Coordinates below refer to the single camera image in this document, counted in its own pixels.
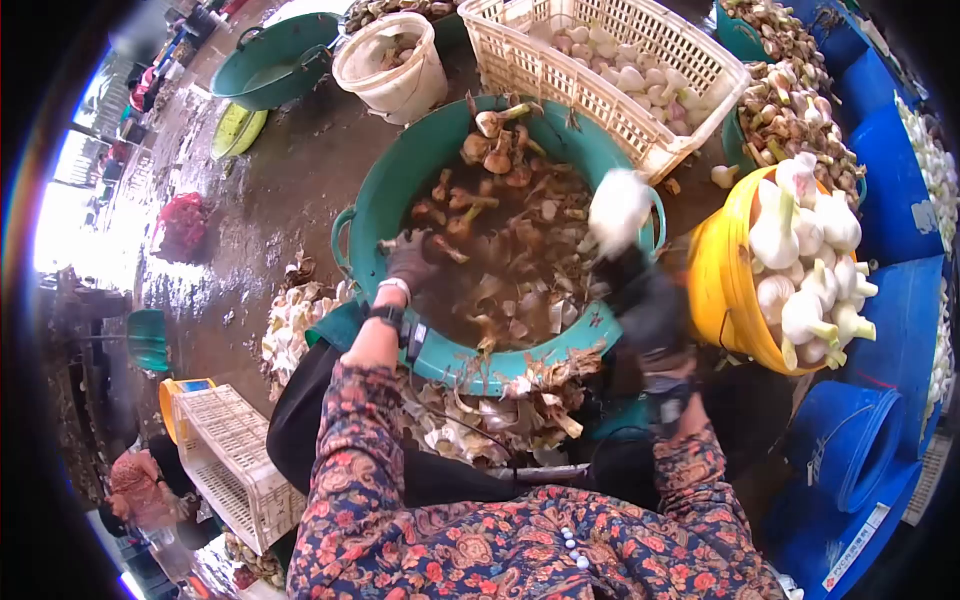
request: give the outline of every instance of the white plastic crate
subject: white plastic crate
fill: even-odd
[[[306,499],[267,456],[270,423],[229,385],[174,395],[178,452],[198,492],[262,554],[300,524]]]
[[[466,0],[457,9],[490,93],[553,100],[588,116],[623,148],[651,183],[704,145],[750,84],[743,63],[723,46],[651,0]],[[647,110],[559,50],[527,37],[534,21],[554,31],[595,22],[621,43],[670,63],[713,113],[692,135],[675,135]]]

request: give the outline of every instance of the woman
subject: woman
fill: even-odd
[[[723,479],[723,451],[693,391],[684,299],[653,268],[627,286],[631,298],[612,306],[650,396],[685,406],[666,419],[675,435],[654,447],[661,514],[561,486],[509,502],[406,509],[390,313],[431,275],[422,239],[415,232],[397,240],[372,316],[324,396],[291,597],[783,597]]]
[[[123,522],[151,532],[196,518],[196,490],[177,447],[167,436],[152,437],[147,447],[127,449],[110,468],[111,494],[100,507],[100,517],[114,536],[125,534]]]

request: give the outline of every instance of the label on barrel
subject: label on barrel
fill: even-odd
[[[933,203],[924,200],[921,203],[910,205],[913,212],[913,225],[923,234],[937,230],[937,213],[933,210]]]
[[[830,570],[830,573],[827,573],[827,577],[824,578],[824,581],[821,583],[826,591],[831,591],[836,587],[840,578],[847,572],[847,569],[850,568],[850,565],[853,564],[856,557],[860,556],[863,549],[867,547],[870,538],[874,536],[876,529],[889,512],[889,506],[877,502],[876,508],[874,508],[874,511],[867,517],[867,522],[863,524],[860,531],[856,532],[856,536],[853,537],[853,541],[847,546],[847,550],[844,551],[843,556],[840,557],[840,560],[836,562]]]

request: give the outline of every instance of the dark hair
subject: dark hair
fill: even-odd
[[[115,538],[123,538],[127,535],[127,527],[123,519],[113,513],[113,507],[109,502],[101,502],[97,507],[97,513],[100,514],[100,522],[104,524],[109,534]]]

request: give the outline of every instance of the blue bucket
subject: blue bucket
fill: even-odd
[[[847,131],[855,130],[874,111],[889,104],[895,91],[911,108],[920,100],[907,92],[873,48],[850,65],[833,90],[843,100],[840,113]]]
[[[771,563],[804,589],[804,600],[843,597],[897,529],[922,466],[921,461],[892,461],[863,508],[852,515],[837,512],[829,498],[805,481],[791,482],[763,522]]]
[[[870,201],[860,208],[857,257],[892,265],[942,254],[933,203],[892,95],[856,128],[850,146],[867,165],[870,188]]]
[[[855,513],[893,459],[902,425],[903,398],[896,390],[822,381],[800,405],[785,454],[837,510]]]
[[[879,292],[867,298],[860,314],[876,324],[876,341],[854,338],[845,348],[847,365],[837,372],[839,381],[879,391],[895,389],[903,396],[898,454],[909,461],[924,456],[940,417],[942,403],[938,402],[924,426],[943,268],[940,255],[891,265],[870,275]]]

